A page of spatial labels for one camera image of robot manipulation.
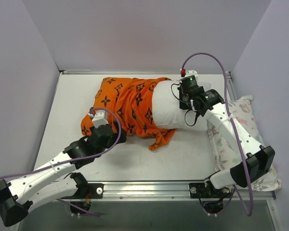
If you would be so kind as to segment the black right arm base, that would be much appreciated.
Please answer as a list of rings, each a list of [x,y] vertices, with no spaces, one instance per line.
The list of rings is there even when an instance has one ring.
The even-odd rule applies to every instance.
[[[232,193],[230,188],[215,189],[211,183],[192,182],[189,183],[189,193],[191,198],[212,199],[229,197]]]

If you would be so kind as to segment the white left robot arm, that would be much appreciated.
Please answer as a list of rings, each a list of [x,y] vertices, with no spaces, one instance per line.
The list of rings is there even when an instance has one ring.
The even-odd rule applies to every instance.
[[[22,221],[32,210],[63,197],[84,197],[88,182],[77,172],[92,163],[116,144],[126,141],[127,133],[114,123],[91,128],[86,135],[70,143],[57,156],[36,170],[11,181],[0,179],[0,217],[5,227]]]

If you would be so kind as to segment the orange black-patterned pillowcase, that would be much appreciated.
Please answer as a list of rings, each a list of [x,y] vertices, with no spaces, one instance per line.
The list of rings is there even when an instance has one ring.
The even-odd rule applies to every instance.
[[[158,128],[153,118],[153,92],[159,83],[168,83],[167,77],[138,79],[106,77],[94,98],[94,108],[106,108],[119,119],[128,135],[155,138],[149,146],[154,151],[167,145],[175,129]]]

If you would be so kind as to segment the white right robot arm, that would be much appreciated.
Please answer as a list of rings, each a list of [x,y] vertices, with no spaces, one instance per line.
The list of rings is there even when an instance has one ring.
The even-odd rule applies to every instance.
[[[214,89],[205,91],[199,86],[195,76],[187,76],[179,81],[179,100],[198,116],[212,123],[223,135],[236,153],[240,163],[225,170],[219,170],[204,184],[205,194],[215,197],[221,189],[230,185],[246,188],[248,183],[267,174],[272,166],[275,151],[264,147],[254,139],[229,112],[226,100]]]

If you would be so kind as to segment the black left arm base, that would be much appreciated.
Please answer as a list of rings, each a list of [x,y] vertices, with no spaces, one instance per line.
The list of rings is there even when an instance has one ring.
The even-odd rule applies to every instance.
[[[101,199],[104,193],[104,184],[88,183],[77,189],[74,195],[65,196],[63,199]]]

